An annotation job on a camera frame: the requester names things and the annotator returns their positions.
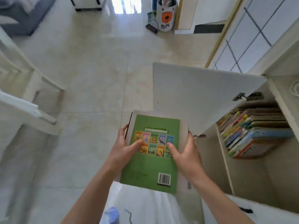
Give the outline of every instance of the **beige tile floor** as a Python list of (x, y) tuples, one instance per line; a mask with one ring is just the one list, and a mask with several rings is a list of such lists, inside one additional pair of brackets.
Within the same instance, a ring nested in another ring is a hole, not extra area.
[(31, 37), (14, 38), (66, 91), (45, 86), (35, 99), (58, 116), (59, 136), (22, 127), (5, 151), (0, 168), (16, 177), (3, 181), (0, 199), (10, 206), (1, 203), (0, 220), (6, 215), (19, 223), (58, 223), (103, 164), (131, 112), (152, 111), (151, 64), (206, 63), (219, 34), (155, 35), (145, 29), (150, 0), (135, 1), (141, 1), (141, 13), (123, 7), (123, 14), (115, 14), (111, 0), (102, 12), (77, 13), (70, 0), (57, 0)]

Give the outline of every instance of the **green book back cover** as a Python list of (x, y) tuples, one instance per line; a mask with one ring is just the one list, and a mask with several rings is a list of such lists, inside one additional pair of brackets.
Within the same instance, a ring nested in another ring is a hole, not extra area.
[(178, 171), (166, 143), (178, 148), (180, 120), (137, 114), (130, 145), (144, 143), (122, 170), (120, 183), (176, 193)]

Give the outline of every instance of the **person's left thumb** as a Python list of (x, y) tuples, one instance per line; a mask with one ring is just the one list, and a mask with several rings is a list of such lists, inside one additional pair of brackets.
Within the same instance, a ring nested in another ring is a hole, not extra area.
[(143, 140), (139, 139), (138, 141), (131, 144), (128, 148), (129, 148), (130, 151), (136, 152), (137, 149), (141, 148), (142, 144), (143, 144)]

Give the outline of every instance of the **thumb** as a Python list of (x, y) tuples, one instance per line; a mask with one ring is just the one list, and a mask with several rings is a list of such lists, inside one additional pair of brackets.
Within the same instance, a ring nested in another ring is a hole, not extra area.
[(142, 140), (142, 139), (139, 139), (138, 141), (136, 141), (136, 142), (134, 142), (133, 144), (131, 144), (131, 145), (128, 147), (128, 149), (129, 149), (130, 151), (132, 151), (132, 152), (133, 152), (133, 151), (136, 152), (137, 149), (141, 148), (142, 144), (143, 144), (143, 140)]
[(179, 151), (176, 149), (176, 147), (174, 146), (174, 144), (167, 142), (167, 147), (170, 150), (172, 157), (174, 158), (174, 160), (176, 160), (181, 154), (179, 153)]

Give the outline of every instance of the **forearm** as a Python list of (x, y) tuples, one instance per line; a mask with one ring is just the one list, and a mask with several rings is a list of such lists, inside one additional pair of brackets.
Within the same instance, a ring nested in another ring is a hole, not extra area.
[(114, 176), (110, 167), (104, 164), (86, 186), (61, 224), (99, 223)]
[(194, 178), (192, 184), (209, 207), (218, 224), (253, 224), (248, 216), (206, 175)]

